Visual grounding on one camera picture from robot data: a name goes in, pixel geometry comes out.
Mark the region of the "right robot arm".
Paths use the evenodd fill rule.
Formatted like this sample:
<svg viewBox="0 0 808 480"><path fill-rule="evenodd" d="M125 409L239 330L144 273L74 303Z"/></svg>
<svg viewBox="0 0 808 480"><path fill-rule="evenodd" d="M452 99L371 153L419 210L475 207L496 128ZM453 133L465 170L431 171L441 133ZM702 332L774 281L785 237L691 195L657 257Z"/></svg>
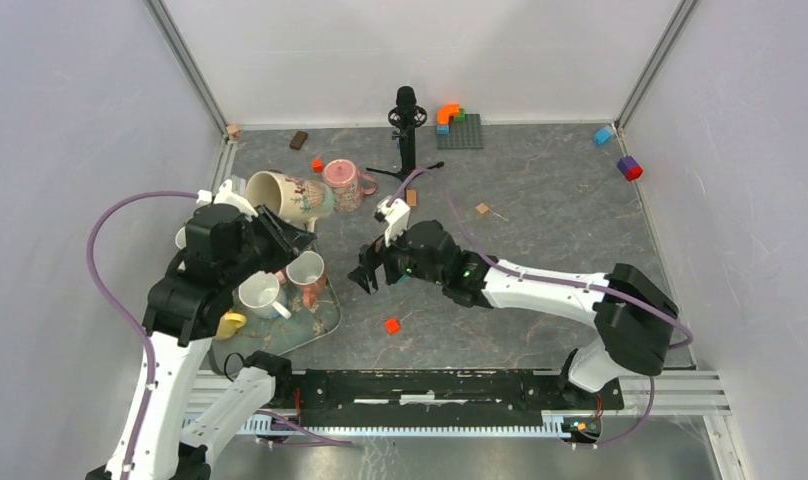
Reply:
<svg viewBox="0 0 808 480"><path fill-rule="evenodd" d="M348 277L372 293L379 269L389 285L423 280L460 306L536 311L594 329L596 339L569 355L557 382L560 400L571 408L586 406L617 377L658 376L671 348L677 306L629 264L594 274L526 269L462 249L431 220L362 246Z"/></svg>

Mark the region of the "blue white mug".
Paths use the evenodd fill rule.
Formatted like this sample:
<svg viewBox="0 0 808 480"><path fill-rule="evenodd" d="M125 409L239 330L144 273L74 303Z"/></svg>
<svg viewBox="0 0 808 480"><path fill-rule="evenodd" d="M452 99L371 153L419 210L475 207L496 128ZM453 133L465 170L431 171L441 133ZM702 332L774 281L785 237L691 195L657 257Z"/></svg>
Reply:
<svg viewBox="0 0 808 480"><path fill-rule="evenodd" d="M238 287L238 298L251 313L263 319L290 319L286 292L271 273L257 272Z"/></svg>

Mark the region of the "pink ghost pattern mug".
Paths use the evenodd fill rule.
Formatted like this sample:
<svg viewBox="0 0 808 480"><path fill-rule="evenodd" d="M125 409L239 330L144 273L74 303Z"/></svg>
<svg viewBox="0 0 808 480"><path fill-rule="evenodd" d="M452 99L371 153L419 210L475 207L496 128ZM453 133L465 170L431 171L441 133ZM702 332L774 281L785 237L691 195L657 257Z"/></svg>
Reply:
<svg viewBox="0 0 808 480"><path fill-rule="evenodd" d="M334 194L334 209L351 212L360 207L365 196L377 191L375 178L363 172L354 162L336 159L324 166L323 181Z"/></svg>

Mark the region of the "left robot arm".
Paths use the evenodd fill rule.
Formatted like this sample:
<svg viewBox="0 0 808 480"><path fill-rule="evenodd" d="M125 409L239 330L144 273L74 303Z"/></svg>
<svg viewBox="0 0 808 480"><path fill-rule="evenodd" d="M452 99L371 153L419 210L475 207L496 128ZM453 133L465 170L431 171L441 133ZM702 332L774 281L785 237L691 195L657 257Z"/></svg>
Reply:
<svg viewBox="0 0 808 480"><path fill-rule="evenodd" d="M234 291L258 272L284 269L315 241L267 207L252 215L229 204L195 210L186 245L148 293L138 327L144 359L122 436L89 479L207 479L220 453L254 411L286 405L294 394L288 363L256 352L235 386L192 424L184 418L199 366Z"/></svg>

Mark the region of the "yellow mug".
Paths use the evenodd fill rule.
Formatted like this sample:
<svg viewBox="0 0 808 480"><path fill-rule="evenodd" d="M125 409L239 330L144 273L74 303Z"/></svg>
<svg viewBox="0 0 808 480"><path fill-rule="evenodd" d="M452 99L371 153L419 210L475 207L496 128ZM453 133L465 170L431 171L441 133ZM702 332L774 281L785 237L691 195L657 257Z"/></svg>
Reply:
<svg viewBox="0 0 808 480"><path fill-rule="evenodd" d="M247 317L241 313L229 311L225 313L219 321L219 325L213 339L224 341L237 334L247 323Z"/></svg>

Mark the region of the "tall seashell cream mug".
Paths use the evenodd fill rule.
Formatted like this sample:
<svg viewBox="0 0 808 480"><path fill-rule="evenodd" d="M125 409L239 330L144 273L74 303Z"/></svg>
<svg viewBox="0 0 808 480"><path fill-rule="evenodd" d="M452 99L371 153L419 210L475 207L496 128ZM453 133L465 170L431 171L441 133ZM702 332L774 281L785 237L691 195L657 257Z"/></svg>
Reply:
<svg viewBox="0 0 808 480"><path fill-rule="evenodd" d="M260 171L248 180L244 197L253 206L266 206L287 223L314 232L318 220L334 211L332 189L323 182L274 171Z"/></svg>

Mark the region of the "small grey-blue mug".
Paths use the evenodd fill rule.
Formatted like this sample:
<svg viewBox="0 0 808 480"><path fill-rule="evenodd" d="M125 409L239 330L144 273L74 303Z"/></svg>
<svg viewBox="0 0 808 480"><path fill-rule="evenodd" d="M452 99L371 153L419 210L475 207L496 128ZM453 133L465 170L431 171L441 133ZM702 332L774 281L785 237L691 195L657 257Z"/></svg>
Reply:
<svg viewBox="0 0 808 480"><path fill-rule="evenodd" d="M186 247L186 235L184 227L181 227L178 230L178 232L175 235L174 241L178 249L184 249Z"/></svg>

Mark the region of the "salmon flower mug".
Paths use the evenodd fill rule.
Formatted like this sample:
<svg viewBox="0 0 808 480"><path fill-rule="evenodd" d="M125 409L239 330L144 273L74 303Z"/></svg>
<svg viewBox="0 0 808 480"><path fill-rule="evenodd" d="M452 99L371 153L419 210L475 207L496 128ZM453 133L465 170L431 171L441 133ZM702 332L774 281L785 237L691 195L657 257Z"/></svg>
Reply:
<svg viewBox="0 0 808 480"><path fill-rule="evenodd" d="M300 291L303 306L313 309L327 284L323 258L315 251L305 251L286 266L285 276Z"/></svg>

